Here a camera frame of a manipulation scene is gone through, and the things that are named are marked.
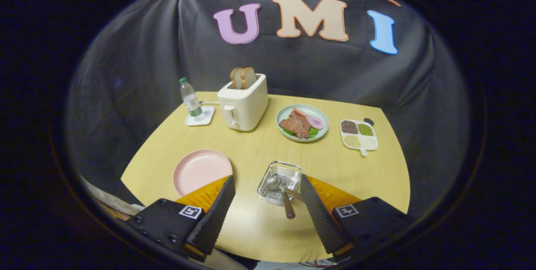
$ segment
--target spoon handle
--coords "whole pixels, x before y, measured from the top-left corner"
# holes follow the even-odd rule
[[[281,194],[283,196],[283,203],[285,204],[285,213],[287,213],[287,219],[294,219],[296,217],[296,213],[294,213],[294,209],[291,205],[291,200],[289,200],[289,196],[286,192],[283,192]]]
[[[295,197],[296,199],[298,199],[298,200],[303,202],[303,198],[301,197],[301,194],[299,194],[298,192],[295,192],[294,190],[290,190],[289,188],[283,188],[283,190],[287,194],[289,194],[289,195],[291,195],[291,196]]]

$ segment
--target pink plate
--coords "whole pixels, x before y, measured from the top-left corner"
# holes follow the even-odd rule
[[[173,172],[178,194],[185,196],[220,178],[233,174],[229,159],[215,150],[197,150],[184,156]]]

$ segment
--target spoon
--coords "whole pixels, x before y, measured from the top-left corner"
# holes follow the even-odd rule
[[[285,213],[287,213],[287,219],[294,219],[296,217],[296,213],[294,213],[294,209],[292,208],[289,195],[282,188],[279,188],[280,185],[281,185],[281,177],[272,176],[270,177],[270,180],[268,180],[268,183],[266,184],[266,188],[268,190],[277,190],[277,189],[282,190],[281,196],[283,197],[283,203],[285,204]]]
[[[287,194],[293,196],[294,198],[300,200],[303,202],[303,198],[301,196],[301,194],[299,194],[298,192],[294,191],[294,190],[291,190],[289,188],[284,188],[281,186],[281,177],[279,176],[272,176],[270,178],[270,180],[268,180],[268,183],[266,184],[266,188],[269,189],[269,190],[276,190],[277,188],[280,188],[281,190],[283,190],[284,192],[286,192]]]

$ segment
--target meat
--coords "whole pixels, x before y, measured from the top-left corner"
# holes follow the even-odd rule
[[[311,125],[307,122],[305,117],[299,116],[294,111],[289,114],[288,119],[283,119],[279,123],[279,126],[296,134],[298,138],[307,139],[310,137],[309,129],[311,128]]]
[[[304,125],[304,128],[307,129],[307,131],[309,131],[309,129],[311,128],[311,124],[307,121],[307,118],[301,116],[301,115],[298,115],[296,114],[296,112],[292,111],[290,114],[289,114],[289,117],[290,118],[296,118],[296,119],[299,119],[299,121],[301,121]]]

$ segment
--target white seeds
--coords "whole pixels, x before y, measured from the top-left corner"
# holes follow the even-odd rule
[[[357,136],[354,136],[354,135],[345,136],[343,140],[345,144],[347,144],[348,146],[351,146],[352,148],[360,147],[359,138]]]

